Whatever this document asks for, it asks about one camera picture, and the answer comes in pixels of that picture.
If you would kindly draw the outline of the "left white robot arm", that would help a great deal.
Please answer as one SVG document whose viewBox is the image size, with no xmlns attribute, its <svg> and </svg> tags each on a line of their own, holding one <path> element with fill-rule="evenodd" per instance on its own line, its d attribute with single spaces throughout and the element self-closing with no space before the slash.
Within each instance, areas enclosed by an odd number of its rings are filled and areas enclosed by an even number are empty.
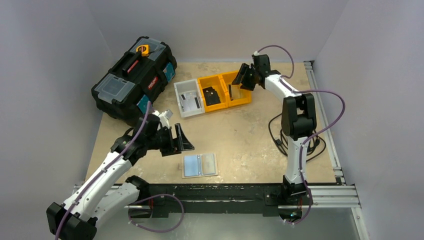
<svg viewBox="0 0 424 240">
<path fill-rule="evenodd" d="M 194 148 L 179 123 L 170 127 L 167 111 L 146 113 L 115 140 L 101 165 L 75 193 L 47 208 L 50 232 L 56 240 L 92 240 L 100 225 L 124 206 L 146 203 L 153 207 L 155 198 L 169 194 L 152 195 L 149 184 L 135 175 L 113 193 L 107 193 L 147 151 L 158 150 L 167 157 Z"/>
</svg>

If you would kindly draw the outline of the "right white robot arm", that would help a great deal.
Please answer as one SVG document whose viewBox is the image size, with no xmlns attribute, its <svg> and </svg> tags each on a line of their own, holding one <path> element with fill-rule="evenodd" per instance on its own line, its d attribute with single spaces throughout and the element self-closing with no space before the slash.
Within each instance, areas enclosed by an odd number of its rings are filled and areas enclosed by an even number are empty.
<svg viewBox="0 0 424 240">
<path fill-rule="evenodd" d="M 248 91 L 261 86 L 282 102 L 281 129 L 287 138 L 288 152 L 281 194 L 285 197 L 305 194 L 307 147 L 317 127 L 314 96 L 290 85 L 277 70 L 271 69 L 268 55 L 258 52 L 252 55 L 251 64 L 241 65 L 232 83 Z"/>
</svg>

